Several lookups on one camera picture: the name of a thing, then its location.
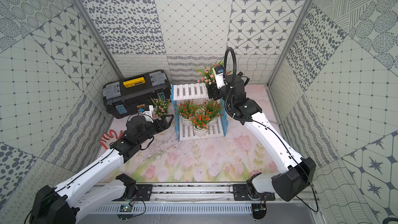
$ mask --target blue shelf frame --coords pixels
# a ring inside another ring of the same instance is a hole
[[[176,108],[177,102],[173,100],[173,92],[174,92],[174,85],[171,85],[171,102],[173,105],[173,110],[174,110],[174,118],[176,120],[176,125],[174,127],[174,131],[176,132],[177,140],[180,142],[180,115],[178,112],[178,109]],[[227,114],[224,109],[224,100],[220,99],[220,104],[222,105],[222,110],[221,110],[221,125],[222,125],[222,131],[224,132],[224,137],[226,135],[226,131],[228,130],[228,120],[227,120]]]

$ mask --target plant stand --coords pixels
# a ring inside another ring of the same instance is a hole
[[[180,101],[188,99],[208,99],[209,96],[207,95],[207,88],[204,83],[171,85],[171,87],[171,100],[173,109],[175,110],[174,112],[176,118],[176,126],[174,127],[174,130],[176,131],[178,141],[221,137],[226,135],[226,131],[228,129],[228,120],[224,109],[224,101],[222,99],[220,99],[220,103],[222,105],[221,114],[223,116],[219,117],[214,125],[209,126],[207,134],[204,137],[197,137],[192,126],[186,126],[180,122],[180,116],[178,114],[176,104],[178,104]]]

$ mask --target metal base plate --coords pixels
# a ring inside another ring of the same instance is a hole
[[[246,184],[233,184],[232,188],[235,201],[257,201],[257,199],[251,199],[249,197],[248,191],[246,189]],[[275,201],[274,193],[265,192],[262,194],[265,194],[267,201]]]
[[[138,198],[137,201],[149,201],[152,194],[152,184],[137,184]]]

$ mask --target black cable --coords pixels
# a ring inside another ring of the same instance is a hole
[[[387,217],[383,220],[383,224],[387,224],[390,221],[397,221],[398,222],[398,218],[394,218],[394,217]]]
[[[283,141],[281,140],[281,138],[271,129],[271,128],[267,128],[266,125],[258,122],[258,121],[253,121],[256,123],[259,123],[260,125],[264,126],[266,128],[266,130],[270,130],[271,132],[273,132],[275,134],[275,136],[279,139],[279,141],[281,141],[282,145],[285,147],[286,151],[289,153],[289,155],[291,156],[291,158],[293,159],[294,162],[296,162],[296,164],[301,168],[301,170],[304,172],[304,175],[307,177],[308,182],[311,186],[312,189],[312,193],[314,194],[314,199],[315,199],[315,204],[316,204],[316,210],[312,209],[308,204],[306,204],[300,197],[296,196],[300,201],[302,201],[307,207],[309,207],[312,211],[314,211],[315,213],[317,213],[319,211],[319,206],[318,206],[318,201],[316,200],[316,196],[315,196],[315,190],[314,187],[312,186],[311,180],[307,175],[307,172],[305,172],[305,170],[301,167],[301,165],[294,159],[294,157],[291,155],[290,151],[287,149],[286,145],[283,143]]]
[[[145,149],[142,149],[141,145],[140,145],[140,150],[141,151],[146,150],[150,146],[150,144],[153,142],[154,139],[155,139],[155,137],[152,137],[152,140],[149,142],[149,144],[147,145],[147,147]]]
[[[130,218],[137,217],[137,216],[139,216],[139,215],[145,214],[145,212],[147,211],[147,206],[145,205],[145,202],[144,202],[143,200],[140,200],[140,201],[142,201],[142,203],[144,204],[144,211],[143,211],[142,213],[140,213],[140,214],[138,214],[138,215],[135,215],[135,216],[132,216],[132,217],[130,217]]]
[[[74,182],[77,178],[79,178],[81,175],[83,175],[84,173],[86,173],[87,171],[89,171],[90,169],[92,169],[94,166],[96,166],[97,164],[99,164],[100,162],[102,162],[104,159],[106,159],[109,155],[111,155],[111,153],[115,150],[115,148],[112,149],[111,152],[109,152],[108,155],[106,155],[106,157],[104,157],[103,159],[101,159],[100,161],[98,161],[96,164],[94,164],[93,166],[91,166],[90,168],[88,168],[86,171],[84,171],[83,173],[81,173],[80,175],[78,175],[75,179],[73,179],[71,182],[69,182],[67,184],[67,186],[69,186],[72,182]]]
[[[42,203],[42,202],[43,202],[44,200],[46,200],[47,198],[52,197],[53,195],[57,194],[57,192],[63,190],[65,187],[63,187],[62,189],[60,189],[60,190],[58,190],[58,191],[52,193],[51,195],[47,196],[46,198],[42,199],[39,203],[37,203],[34,207],[32,207],[32,210],[30,210],[29,213],[27,213],[27,216],[26,216],[26,218],[25,218],[23,224],[26,224],[26,221],[27,221],[29,215],[32,213],[33,209],[35,209],[37,206],[39,206],[40,203]]]

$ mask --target pink flower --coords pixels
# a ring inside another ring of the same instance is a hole
[[[252,170],[251,172],[249,172],[249,177],[252,177],[253,175],[255,175],[255,174],[257,174],[257,173],[260,173],[260,171],[257,170],[257,169],[254,169],[254,170]]]
[[[173,166],[178,161],[178,155],[176,153],[170,153],[167,158],[166,162],[168,165]]]
[[[182,170],[179,169],[174,173],[174,179],[179,181],[181,177],[182,177]]]
[[[166,168],[161,168],[158,172],[158,180],[159,182],[164,182],[167,180],[169,176],[169,171]]]
[[[189,167],[191,167],[193,165],[192,157],[190,157],[190,156],[184,157],[184,159],[182,160],[182,164],[183,164],[184,169],[189,169]]]
[[[243,165],[242,165],[242,161],[240,161],[240,160],[236,161],[236,163],[234,164],[234,168],[235,168],[235,173],[236,173],[237,175],[243,174]]]
[[[211,176],[215,177],[216,175],[218,175],[218,173],[220,173],[221,166],[218,162],[214,162],[211,164],[211,167],[207,169],[207,171]]]
[[[207,158],[212,159],[214,155],[214,145],[208,145],[205,149],[205,154]]]
[[[225,167],[225,170],[226,170],[226,172],[230,173],[231,170],[232,170],[232,164],[229,163],[229,164]]]
[[[193,172],[193,177],[195,178],[195,181],[201,182],[203,178],[205,177],[205,170],[203,168],[197,168]]]
[[[248,151],[251,148],[251,140],[247,135],[240,135],[238,138],[234,138],[234,142],[242,151]]]
[[[278,172],[278,168],[276,167],[276,163],[274,161],[268,164],[268,168],[270,169],[271,173]]]
[[[155,176],[155,170],[156,170],[156,167],[154,165],[150,165],[147,168],[147,170],[145,171],[145,177],[147,179],[151,179],[152,177],[154,177]]]

